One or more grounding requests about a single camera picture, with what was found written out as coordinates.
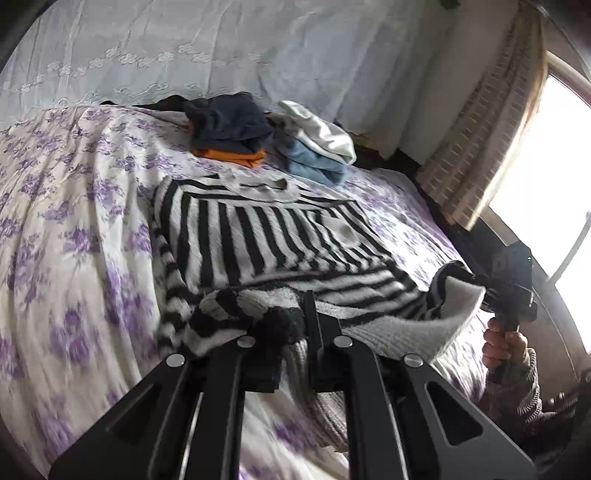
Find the person's right hand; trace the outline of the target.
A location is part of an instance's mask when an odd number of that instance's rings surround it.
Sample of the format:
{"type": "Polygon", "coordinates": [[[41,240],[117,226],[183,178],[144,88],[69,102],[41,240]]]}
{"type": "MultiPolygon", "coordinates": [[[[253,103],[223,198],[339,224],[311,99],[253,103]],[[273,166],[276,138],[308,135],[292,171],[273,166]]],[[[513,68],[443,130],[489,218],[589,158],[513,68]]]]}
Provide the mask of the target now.
{"type": "Polygon", "coordinates": [[[506,362],[514,365],[528,364],[528,340],[520,332],[505,331],[496,317],[493,317],[484,333],[483,363],[494,371],[506,362]]]}

